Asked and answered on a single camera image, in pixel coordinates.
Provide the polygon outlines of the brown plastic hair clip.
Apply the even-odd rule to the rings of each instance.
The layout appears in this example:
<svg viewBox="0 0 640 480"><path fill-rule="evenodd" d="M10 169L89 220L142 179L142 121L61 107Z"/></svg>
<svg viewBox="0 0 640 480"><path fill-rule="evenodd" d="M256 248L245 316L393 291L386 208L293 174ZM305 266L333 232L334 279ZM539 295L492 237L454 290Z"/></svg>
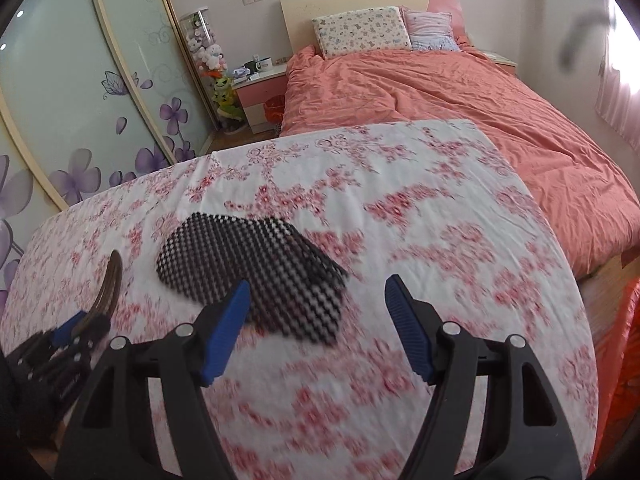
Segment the brown plastic hair clip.
<svg viewBox="0 0 640 480"><path fill-rule="evenodd" d="M111 252L104 277L89 312L73 328L72 337L79 337L95 321L109 321L118 304L120 284L122 284L122 256L117 250Z"/></svg>

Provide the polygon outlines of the black mesh non-slip mat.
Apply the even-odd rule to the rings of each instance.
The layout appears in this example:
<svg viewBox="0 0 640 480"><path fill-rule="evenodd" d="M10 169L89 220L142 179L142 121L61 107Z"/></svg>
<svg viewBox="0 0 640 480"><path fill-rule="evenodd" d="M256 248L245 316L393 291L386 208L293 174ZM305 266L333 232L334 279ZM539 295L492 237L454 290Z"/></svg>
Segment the black mesh non-slip mat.
<svg viewBox="0 0 640 480"><path fill-rule="evenodd" d="M336 344L347 271L284 220L191 214L160 248L156 273L203 306L247 280L248 324L313 344Z"/></svg>

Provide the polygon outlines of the orange mesh trash bin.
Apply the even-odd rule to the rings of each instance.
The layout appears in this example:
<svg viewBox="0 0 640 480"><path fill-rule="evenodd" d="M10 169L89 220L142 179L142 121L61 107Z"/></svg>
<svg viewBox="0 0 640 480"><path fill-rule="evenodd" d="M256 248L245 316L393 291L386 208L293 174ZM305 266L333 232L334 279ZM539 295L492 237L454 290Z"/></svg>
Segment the orange mesh trash bin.
<svg viewBox="0 0 640 480"><path fill-rule="evenodd" d="M264 114L274 131L280 134L285 110L285 96L273 96L264 103Z"/></svg>

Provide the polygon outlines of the floral white bed sheet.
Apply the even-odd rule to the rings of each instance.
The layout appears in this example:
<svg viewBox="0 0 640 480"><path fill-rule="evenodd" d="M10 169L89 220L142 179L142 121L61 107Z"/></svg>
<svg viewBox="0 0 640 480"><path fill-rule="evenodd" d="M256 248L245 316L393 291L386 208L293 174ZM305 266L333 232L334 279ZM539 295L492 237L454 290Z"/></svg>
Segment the floral white bed sheet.
<svg viewBox="0 0 640 480"><path fill-rule="evenodd" d="M472 122L291 136L43 223L1 317L61 361L62 479L579 479L570 264Z"/></svg>

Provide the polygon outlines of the salmon pink duvet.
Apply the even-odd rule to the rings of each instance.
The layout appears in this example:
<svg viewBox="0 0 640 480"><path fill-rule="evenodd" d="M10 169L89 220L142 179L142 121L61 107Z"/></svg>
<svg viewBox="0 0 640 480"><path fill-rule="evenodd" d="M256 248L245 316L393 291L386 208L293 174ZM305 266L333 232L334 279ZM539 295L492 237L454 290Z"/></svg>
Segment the salmon pink duvet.
<svg viewBox="0 0 640 480"><path fill-rule="evenodd" d="M639 200L623 170L547 100L475 50L379 50L288 61L282 132L466 119L546 215L576 278L639 255Z"/></svg>

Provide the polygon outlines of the orange plastic basket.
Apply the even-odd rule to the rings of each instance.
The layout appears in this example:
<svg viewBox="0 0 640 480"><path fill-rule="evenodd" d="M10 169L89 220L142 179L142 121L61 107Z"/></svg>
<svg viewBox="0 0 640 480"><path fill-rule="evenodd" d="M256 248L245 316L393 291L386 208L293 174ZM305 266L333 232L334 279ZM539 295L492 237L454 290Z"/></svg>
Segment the orange plastic basket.
<svg viewBox="0 0 640 480"><path fill-rule="evenodd" d="M639 422L639 279L624 289L612 327L596 344L600 388L592 474L614 457Z"/></svg>

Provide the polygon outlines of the pink white nightstand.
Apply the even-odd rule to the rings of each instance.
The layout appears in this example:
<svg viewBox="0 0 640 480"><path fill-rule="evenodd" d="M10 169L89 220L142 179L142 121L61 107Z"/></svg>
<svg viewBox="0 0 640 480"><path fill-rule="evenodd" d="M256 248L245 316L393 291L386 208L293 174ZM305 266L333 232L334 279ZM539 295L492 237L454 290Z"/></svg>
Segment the pink white nightstand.
<svg viewBox="0 0 640 480"><path fill-rule="evenodd" d="M253 134L272 128L265 116L265 102L284 96L288 85L286 65L276 65L270 72L258 73L253 79L233 86L245 114L248 128Z"/></svg>

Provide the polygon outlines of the floral sliding wardrobe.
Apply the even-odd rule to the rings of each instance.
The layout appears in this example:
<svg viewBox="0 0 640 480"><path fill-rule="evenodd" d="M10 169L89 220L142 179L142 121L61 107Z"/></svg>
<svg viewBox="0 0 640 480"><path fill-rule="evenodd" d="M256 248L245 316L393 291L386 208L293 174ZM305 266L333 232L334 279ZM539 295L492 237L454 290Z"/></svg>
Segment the floral sliding wardrobe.
<svg viewBox="0 0 640 480"><path fill-rule="evenodd" d="M62 206L195 157L214 130L168 0L1 0L1 289Z"/></svg>

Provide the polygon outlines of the dark green mug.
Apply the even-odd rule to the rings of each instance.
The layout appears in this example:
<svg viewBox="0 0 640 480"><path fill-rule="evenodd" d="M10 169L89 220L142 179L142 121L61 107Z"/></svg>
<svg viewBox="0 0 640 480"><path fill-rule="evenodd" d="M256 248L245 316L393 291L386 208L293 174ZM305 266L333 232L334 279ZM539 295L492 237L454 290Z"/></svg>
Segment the dark green mug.
<svg viewBox="0 0 640 480"><path fill-rule="evenodd" d="M247 68L251 74L254 74L257 72L257 68L256 68L256 62L255 61L250 61L250 62L246 62L244 64L244 67Z"/></svg>

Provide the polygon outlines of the white mug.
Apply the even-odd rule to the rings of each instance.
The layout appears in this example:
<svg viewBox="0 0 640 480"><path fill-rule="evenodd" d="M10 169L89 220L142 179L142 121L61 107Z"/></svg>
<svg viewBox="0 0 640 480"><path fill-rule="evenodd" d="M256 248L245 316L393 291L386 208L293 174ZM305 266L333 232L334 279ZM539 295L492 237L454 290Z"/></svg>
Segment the white mug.
<svg viewBox="0 0 640 480"><path fill-rule="evenodd" d="M273 70L272 58L261 58L256 61L256 70L258 73L268 73Z"/></svg>

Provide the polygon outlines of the clear tube of plush toys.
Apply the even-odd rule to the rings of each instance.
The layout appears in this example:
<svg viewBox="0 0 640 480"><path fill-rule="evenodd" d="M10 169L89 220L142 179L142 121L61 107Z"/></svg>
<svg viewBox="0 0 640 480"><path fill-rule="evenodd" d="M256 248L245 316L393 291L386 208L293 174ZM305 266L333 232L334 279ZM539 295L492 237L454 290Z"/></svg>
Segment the clear tube of plush toys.
<svg viewBox="0 0 640 480"><path fill-rule="evenodd" d="M184 14L179 25L206 99L213 107L219 129L226 136L232 136L245 127L246 118L232 86L224 51L210 24L208 7Z"/></svg>

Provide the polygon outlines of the pink striped pillow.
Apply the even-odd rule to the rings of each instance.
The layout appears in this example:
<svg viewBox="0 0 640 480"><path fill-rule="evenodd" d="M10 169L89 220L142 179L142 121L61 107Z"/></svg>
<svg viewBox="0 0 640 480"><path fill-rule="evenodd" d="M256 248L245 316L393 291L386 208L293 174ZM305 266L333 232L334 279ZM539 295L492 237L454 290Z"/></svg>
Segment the pink striped pillow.
<svg viewBox="0 0 640 480"><path fill-rule="evenodd" d="M449 12L416 11L400 7L411 47L415 51L459 52Z"/></svg>

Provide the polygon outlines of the floral print pillow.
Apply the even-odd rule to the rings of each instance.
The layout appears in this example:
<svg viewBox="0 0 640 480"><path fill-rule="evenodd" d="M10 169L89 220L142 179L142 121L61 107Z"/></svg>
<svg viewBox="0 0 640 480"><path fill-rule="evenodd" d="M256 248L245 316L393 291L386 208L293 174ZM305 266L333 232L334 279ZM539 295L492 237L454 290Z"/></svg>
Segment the floral print pillow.
<svg viewBox="0 0 640 480"><path fill-rule="evenodd" d="M410 50L411 42L398 6L378 6L311 20L325 58L377 50Z"/></svg>

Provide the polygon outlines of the pink curtain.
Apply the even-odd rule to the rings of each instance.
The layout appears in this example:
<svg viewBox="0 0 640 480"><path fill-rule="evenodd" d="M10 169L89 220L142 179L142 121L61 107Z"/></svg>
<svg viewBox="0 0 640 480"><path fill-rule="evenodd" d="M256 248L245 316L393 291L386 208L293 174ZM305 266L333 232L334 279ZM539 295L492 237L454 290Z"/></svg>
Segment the pink curtain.
<svg viewBox="0 0 640 480"><path fill-rule="evenodd" d="M596 111L639 154L639 37L615 0L608 0L608 13Z"/></svg>

